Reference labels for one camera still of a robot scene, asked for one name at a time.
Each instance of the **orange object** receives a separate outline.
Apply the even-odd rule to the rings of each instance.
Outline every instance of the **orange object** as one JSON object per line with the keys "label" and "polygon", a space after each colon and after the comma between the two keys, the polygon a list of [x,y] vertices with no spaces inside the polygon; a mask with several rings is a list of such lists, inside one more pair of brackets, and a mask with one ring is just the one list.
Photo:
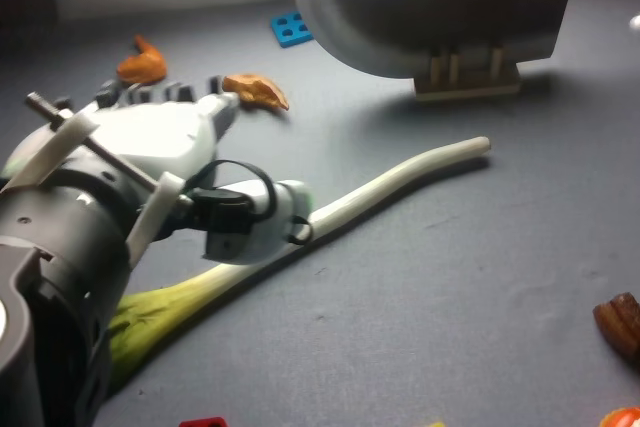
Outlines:
{"label": "orange object", "polygon": [[640,407],[614,410],[600,422],[600,427],[635,427],[637,425],[640,425]]}
{"label": "orange object", "polygon": [[151,84],[164,79],[167,63],[164,56],[141,35],[135,37],[140,55],[129,57],[118,65],[118,77],[130,84]]}
{"label": "orange object", "polygon": [[284,93],[261,75],[227,75],[222,81],[222,90],[237,93],[243,102],[266,105],[274,110],[289,110],[289,102]]}

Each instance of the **wooden stand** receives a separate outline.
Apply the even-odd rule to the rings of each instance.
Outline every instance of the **wooden stand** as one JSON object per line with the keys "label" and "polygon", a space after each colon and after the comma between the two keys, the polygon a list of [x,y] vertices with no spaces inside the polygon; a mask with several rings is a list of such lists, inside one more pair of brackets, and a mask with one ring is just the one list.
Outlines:
{"label": "wooden stand", "polygon": [[449,56],[449,75],[443,75],[441,57],[431,57],[429,78],[413,79],[416,99],[425,102],[473,99],[498,95],[512,95],[520,91],[520,73],[515,64],[503,65],[503,49],[491,51],[488,69],[460,70],[460,56]]}

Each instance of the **black cable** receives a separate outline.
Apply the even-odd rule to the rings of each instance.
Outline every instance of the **black cable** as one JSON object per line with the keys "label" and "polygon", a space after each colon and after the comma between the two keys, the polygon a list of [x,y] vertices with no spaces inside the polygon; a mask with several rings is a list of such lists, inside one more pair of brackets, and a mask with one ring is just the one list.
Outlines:
{"label": "black cable", "polygon": [[244,167],[253,175],[258,177],[267,188],[267,194],[269,195],[269,203],[264,212],[252,213],[252,217],[255,222],[261,222],[263,220],[266,220],[272,217],[273,214],[276,213],[276,209],[278,208],[278,196],[276,194],[276,188],[274,186],[273,180],[271,180],[271,177],[269,177],[269,175],[264,170],[262,170],[259,167],[256,167],[253,164],[249,164],[246,162],[240,162],[237,160],[223,160],[223,159],[209,162],[207,165],[202,167],[202,169],[200,169],[198,173],[193,175],[189,180],[185,182],[184,191],[189,192],[195,189],[196,187],[198,187],[200,183],[203,180],[205,180],[211,174],[211,172],[213,172],[213,170],[220,164],[235,164],[235,165],[239,165],[240,167]]}

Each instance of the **white leek stalk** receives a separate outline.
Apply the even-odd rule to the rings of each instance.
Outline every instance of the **white leek stalk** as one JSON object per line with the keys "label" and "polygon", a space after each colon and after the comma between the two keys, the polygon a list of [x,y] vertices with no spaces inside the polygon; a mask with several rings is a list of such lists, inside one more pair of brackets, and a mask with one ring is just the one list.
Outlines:
{"label": "white leek stalk", "polygon": [[[403,162],[311,214],[309,220],[314,239],[341,228],[420,177],[481,156],[490,147],[489,139],[477,137],[430,150]],[[126,383],[149,351],[183,322],[231,287],[300,248],[289,245],[275,257],[257,264],[219,264],[173,287],[123,297],[110,325],[112,389]]]}

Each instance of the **brown object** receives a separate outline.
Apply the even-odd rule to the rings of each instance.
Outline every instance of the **brown object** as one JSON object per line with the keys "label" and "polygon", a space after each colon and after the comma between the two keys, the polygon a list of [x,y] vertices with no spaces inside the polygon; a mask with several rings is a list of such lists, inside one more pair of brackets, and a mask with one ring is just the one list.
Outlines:
{"label": "brown object", "polygon": [[131,56],[118,65],[118,77],[130,84],[151,84],[167,75],[164,56],[141,35],[135,37],[140,55]]}
{"label": "brown object", "polygon": [[640,360],[640,305],[630,293],[620,294],[593,309],[606,341],[625,359]]}
{"label": "brown object", "polygon": [[289,110],[289,103],[282,91],[261,75],[227,75],[222,81],[222,90],[237,93],[243,102],[266,105],[274,110]]}

